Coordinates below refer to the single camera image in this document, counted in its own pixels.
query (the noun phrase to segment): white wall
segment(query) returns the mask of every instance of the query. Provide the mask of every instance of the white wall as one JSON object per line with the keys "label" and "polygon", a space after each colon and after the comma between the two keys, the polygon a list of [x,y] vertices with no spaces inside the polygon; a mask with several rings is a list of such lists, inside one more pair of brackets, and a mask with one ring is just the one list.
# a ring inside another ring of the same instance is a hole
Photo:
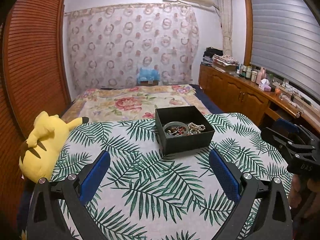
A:
{"label": "white wall", "polygon": [[[65,0],[65,12],[81,10],[92,7],[106,6],[110,4],[120,4],[120,3],[161,3],[162,0]],[[198,83],[199,77],[199,67],[202,60],[203,52],[206,47],[214,47],[217,49],[222,49],[222,31],[220,28],[219,16],[214,12],[207,11],[200,8],[194,8],[196,14],[196,19],[199,25],[199,47],[195,60],[192,65],[192,78],[193,83]],[[71,99],[73,100],[77,95],[73,88],[72,78],[70,76],[69,62],[67,56],[67,25],[64,20],[63,25],[63,47],[64,47],[64,59],[66,74],[68,80],[68,86],[70,89]]]}
{"label": "white wall", "polygon": [[246,40],[246,10],[244,0],[231,0],[232,4],[232,56],[239,61],[244,61]]}

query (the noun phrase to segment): wooden wardrobe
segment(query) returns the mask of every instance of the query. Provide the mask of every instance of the wooden wardrobe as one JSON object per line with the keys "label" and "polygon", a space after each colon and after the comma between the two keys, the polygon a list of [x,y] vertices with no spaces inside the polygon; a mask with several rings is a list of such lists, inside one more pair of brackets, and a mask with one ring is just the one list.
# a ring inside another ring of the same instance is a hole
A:
{"label": "wooden wardrobe", "polygon": [[0,28],[0,218],[12,228],[24,181],[20,145],[41,111],[71,103],[64,72],[64,0],[17,0]]}

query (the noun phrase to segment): silver screw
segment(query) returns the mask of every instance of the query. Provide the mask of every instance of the silver screw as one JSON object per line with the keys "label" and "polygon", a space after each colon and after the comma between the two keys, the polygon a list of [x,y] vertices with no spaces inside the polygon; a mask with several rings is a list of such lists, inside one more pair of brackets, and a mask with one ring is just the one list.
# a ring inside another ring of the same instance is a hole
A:
{"label": "silver screw", "polygon": [[252,178],[252,175],[250,173],[245,173],[243,174],[244,178],[245,179],[251,179]]}
{"label": "silver screw", "polygon": [[45,183],[45,178],[40,178],[40,179],[38,180],[38,182],[39,182],[40,184],[44,184],[44,183]]}
{"label": "silver screw", "polygon": [[74,180],[76,177],[77,177],[76,174],[70,174],[70,175],[68,176],[68,180]]}
{"label": "silver screw", "polygon": [[281,179],[279,179],[279,178],[277,178],[277,177],[274,178],[273,180],[275,181],[276,184],[280,184],[280,182],[281,182]]}

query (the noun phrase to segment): black ear tip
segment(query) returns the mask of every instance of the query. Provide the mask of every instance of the black ear tip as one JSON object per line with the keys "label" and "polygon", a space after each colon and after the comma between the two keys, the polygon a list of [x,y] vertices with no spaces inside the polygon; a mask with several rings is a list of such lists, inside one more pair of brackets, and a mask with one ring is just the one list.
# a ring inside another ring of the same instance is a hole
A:
{"label": "black ear tip", "polygon": [[89,117],[83,117],[82,118],[82,123],[88,123],[89,122]]}

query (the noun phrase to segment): pink bottle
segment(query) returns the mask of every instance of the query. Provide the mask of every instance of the pink bottle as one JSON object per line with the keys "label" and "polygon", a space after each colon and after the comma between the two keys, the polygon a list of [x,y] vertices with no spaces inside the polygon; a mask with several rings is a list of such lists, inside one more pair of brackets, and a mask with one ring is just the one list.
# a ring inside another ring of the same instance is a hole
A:
{"label": "pink bottle", "polygon": [[260,84],[261,79],[266,78],[266,70],[262,67],[260,68],[258,75],[257,75],[257,80],[256,80],[256,84]]}

